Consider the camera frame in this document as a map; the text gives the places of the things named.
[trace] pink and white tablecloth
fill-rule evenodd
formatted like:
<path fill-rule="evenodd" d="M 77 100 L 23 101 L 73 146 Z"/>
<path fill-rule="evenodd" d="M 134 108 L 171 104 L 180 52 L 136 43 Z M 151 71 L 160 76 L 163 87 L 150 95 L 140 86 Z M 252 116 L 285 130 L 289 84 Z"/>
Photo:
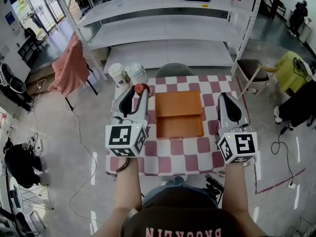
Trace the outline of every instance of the pink and white tablecloth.
<path fill-rule="evenodd" d="M 148 85 L 154 94 L 148 100 L 148 114 L 150 115 L 149 137 L 138 158 L 140 175 L 172 176 L 191 175 L 221 171 L 224 169 L 224 159 L 217 149 L 215 133 L 217 129 L 217 102 L 221 92 L 237 97 L 230 76 L 189 76 L 150 78 Z M 203 108 L 204 136 L 183 140 L 158 140 L 156 138 L 155 94 L 161 92 L 175 92 L 197 90 L 200 92 Z M 116 88 L 114 99 L 122 90 Z M 137 105 L 138 95 L 133 100 Z M 119 159 L 106 155 L 106 172 L 115 173 Z"/>

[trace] brown tray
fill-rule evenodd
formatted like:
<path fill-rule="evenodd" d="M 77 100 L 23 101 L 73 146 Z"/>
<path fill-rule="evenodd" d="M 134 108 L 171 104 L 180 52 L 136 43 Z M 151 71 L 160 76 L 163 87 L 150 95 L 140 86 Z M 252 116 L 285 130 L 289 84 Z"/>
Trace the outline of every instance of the brown tray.
<path fill-rule="evenodd" d="M 204 135 L 202 104 L 198 91 L 156 93 L 155 104 L 158 139 Z"/>

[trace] power outlet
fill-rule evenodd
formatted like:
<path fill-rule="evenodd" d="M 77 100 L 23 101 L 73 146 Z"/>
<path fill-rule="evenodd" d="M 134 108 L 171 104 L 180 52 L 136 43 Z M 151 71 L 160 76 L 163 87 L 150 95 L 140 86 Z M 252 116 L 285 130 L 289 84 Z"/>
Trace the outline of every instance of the power outlet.
<path fill-rule="evenodd" d="M 43 141 L 41 139 L 36 141 L 35 151 L 39 153 L 43 152 Z"/>
<path fill-rule="evenodd" d="M 293 190 L 293 189 L 295 189 L 296 184 L 295 184 L 295 183 L 292 183 L 292 184 L 291 184 L 291 182 L 289 182 L 288 185 L 287 185 L 287 187 L 288 187 L 289 189 L 292 189 L 292 190 Z"/>

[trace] yellow cloth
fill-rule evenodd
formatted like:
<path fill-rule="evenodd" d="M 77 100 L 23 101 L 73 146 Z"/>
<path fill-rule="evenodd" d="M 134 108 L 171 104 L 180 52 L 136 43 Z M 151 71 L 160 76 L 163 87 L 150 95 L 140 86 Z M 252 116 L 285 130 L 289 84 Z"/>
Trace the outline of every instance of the yellow cloth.
<path fill-rule="evenodd" d="M 303 61 L 303 59 L 296 53 L 289 51 L 277 61 L 277 63 L 275 64 L 275 68 L 279 69 L 276 72 L 276 78 L 279 82 L 280 89 L 287 91 L 290 88 L 291 90 L 293 90 L 294 93 L 296 93 L 309 80 L 305 78 L 305 82 L 303 78 L 304 72 L 299 71 L 296 67 L 294 68 L 294 57 Z"/>

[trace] pink cloth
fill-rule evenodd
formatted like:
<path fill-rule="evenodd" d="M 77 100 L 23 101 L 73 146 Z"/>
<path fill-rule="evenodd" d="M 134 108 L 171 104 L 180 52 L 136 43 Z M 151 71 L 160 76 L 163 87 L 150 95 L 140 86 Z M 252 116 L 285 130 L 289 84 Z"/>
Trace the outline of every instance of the pink cloth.
<path fill-rule="evenodd" d="M 48 87 L 49 91 L 57 91 L 67 97 L 87 81 L 90 73 L 83 57 L 82 43 L 75 32 L 64 53 L 53 62 L 52 67 L 55 71 L 55 80 Z"/>

